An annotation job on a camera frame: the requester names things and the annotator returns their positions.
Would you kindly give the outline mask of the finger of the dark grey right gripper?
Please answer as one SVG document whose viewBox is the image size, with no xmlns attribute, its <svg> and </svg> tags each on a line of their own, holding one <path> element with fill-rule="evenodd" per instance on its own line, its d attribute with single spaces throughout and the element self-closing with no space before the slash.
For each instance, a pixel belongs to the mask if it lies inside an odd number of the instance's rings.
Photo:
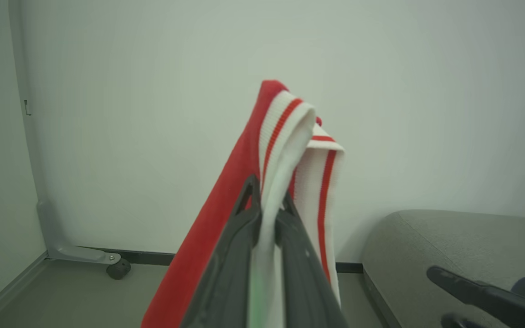
<svg viewBox="0 0 525 328">
<path fill-rule="evenodd" d="M 440 319 L 442 328 L 477 328 L 479 325 L 455 313 L 447 313 Z"/>
<path fill-rule="evenodd" d="M 460 302 L 479 308 L 509 328 L 525 328 L 525 277 L 510 291 L 473 282 L 440 266 L 431 266 L 427 278 Z"/>
</svg>

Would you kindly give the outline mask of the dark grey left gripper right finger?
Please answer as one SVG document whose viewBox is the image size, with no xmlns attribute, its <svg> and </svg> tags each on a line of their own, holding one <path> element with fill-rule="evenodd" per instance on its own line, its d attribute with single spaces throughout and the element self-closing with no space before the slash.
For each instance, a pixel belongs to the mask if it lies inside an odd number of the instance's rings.
<svg viewBox="0 0 525 328">
<path fill-rule="evenodd" d="M 287 328 L 347 328 L 290 194 L 283 199 L 275 224 L 275 243 L 283 265 L 284 316 Z"/>
</svg>

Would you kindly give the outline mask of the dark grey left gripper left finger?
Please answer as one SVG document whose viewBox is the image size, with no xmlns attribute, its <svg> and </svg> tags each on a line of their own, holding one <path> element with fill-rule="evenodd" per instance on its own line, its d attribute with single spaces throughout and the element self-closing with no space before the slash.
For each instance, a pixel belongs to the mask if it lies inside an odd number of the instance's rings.
<svg viewBox="0 0 525 328">
<path fill-rule="evenodd" d="M 261 225 L 260 183 L 246 180 L 204 270 L 182 328 L 248 326 L 252 249 Z"/>
</svg>

